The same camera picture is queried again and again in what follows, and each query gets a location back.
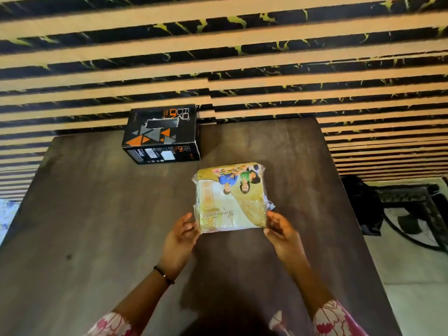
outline package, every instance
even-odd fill
[[[137,164],[199,160],[195,105],[132,109],[122,147]]]
[[[194,215],[201,232],[229,231],[266,226],[268,201],[264,166],[245,163],[199,170]]]

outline floral sleeve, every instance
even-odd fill
[[[329,301],[317,310],[313,324],[319,336],[367,336],[338,301]]]
[[[136,334],[120,314],[110,312],[96,322],[84,336],[136,336]]]

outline table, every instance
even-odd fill
[[[201,127],[200,162],[136,165],[122,132],[56,138],[0,249],[6,335],[82,335],[149,273],[172,223],[192,210],[199,168],[255,161],[301,233],[310,263],[371,335],[400,335],[314,119]],[[206,234],[145,335],[271,335],[282,311],[311,335],[299,291],[261,229]]]

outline black box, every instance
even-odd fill
[[[121,146],[137,164],[200,160],[196,106],[132,109]]]

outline clear plastic packaging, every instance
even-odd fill
[[[199,170],[194,215],[201,232],[263,228],[274,208],[264,186],[264,166],[244,163]]]

